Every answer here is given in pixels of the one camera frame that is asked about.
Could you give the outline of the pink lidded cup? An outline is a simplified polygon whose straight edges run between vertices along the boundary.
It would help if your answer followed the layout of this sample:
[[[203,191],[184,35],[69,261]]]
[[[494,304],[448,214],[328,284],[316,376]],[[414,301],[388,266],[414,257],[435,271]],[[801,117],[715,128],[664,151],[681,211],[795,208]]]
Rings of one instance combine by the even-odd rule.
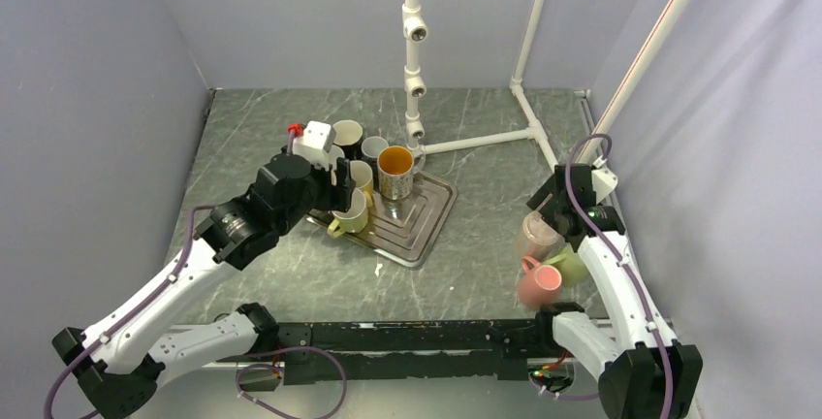
[[[517,259],[529,256],[543,262],[555,256],[564,245],[564,238],[543,220],[538,211],[532,211],[522,220],[514,252]]]

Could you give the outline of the lime green faceted mug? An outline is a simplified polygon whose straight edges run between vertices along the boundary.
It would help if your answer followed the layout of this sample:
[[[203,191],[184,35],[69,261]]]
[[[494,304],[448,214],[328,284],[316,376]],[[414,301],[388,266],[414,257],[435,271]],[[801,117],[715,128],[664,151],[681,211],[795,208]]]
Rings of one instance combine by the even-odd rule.
[[[346,233],[359,233],[368,224],[370,197],[360,189],[352,193],[351,206],[347,211],[333,211],[332,222],[327,227],[327,234],[339,238]]]

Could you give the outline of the yellow mug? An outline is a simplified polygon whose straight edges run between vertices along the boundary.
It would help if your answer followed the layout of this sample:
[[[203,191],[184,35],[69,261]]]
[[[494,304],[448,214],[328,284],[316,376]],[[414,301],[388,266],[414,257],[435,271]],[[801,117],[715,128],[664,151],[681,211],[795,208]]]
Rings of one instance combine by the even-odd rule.
[[[351,178],[356,187],[365,196],[366,204],[370,208],[373,205],[373,171],[371,166],[362,160],[351,160],[349,162]]]

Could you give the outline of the black white-lined mug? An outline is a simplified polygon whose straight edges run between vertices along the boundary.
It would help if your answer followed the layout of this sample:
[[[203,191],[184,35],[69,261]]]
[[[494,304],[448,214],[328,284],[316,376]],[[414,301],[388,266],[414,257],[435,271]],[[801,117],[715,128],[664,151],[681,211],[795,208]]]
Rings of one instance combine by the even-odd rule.
[[[340,147],[344,156],[349,160],[361,160],[364,129],[353,119],[339,120],[332,125],[334,131],[333,144]]]

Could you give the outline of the grey blue mug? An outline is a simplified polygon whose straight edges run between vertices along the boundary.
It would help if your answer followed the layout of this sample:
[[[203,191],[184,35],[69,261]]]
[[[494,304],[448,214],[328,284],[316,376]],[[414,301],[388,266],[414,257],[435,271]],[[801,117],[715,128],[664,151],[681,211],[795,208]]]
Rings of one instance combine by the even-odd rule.
[[[388,141],[382,137],[370,136],[365,138],[361,143],[362,160],[376,171],[380,154],[389,146]]]

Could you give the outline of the clear glass mug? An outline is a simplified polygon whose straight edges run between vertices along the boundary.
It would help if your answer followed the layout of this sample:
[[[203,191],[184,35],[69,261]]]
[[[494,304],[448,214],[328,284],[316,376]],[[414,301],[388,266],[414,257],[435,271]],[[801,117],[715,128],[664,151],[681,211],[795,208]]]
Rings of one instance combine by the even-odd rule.
[[[412,195],[416,159],[406,147],[390,145],[377,158],[379,192],[383,199],[401,201]]]

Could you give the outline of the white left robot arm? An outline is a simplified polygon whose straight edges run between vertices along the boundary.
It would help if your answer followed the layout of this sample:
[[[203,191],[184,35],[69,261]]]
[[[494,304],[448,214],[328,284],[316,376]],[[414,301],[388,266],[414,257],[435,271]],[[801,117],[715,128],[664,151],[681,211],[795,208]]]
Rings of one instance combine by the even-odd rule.
[[[312,210],[346,211],[356,186],[346,159],[333,159],[334,129],[292,126],[288,143],[263,165],[246,191],[187,220],[181,251],[135,295],[85,329],[53,339],[96,415],[125,418],[170,381],[227,358],[264,361],[279,343],[269,311],[244,304],[224,318],[183,333],[172,326],[196,301],[274,249]]]

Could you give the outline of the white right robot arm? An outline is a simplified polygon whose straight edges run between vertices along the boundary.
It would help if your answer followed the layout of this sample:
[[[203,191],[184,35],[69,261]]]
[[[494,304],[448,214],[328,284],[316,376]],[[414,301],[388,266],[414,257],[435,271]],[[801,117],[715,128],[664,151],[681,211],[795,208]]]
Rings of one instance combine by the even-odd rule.
[[[605,334],[580,309],[553,309],[535,328],[535,345],[547,356],[566,349],[576,357],[596,379],[593,397],[609,418],[685,418],[703,358],[659,313],[621,216],[596,194],[595,172],[586,164],[557,165],[527,205],[581,258],[613,332]]]

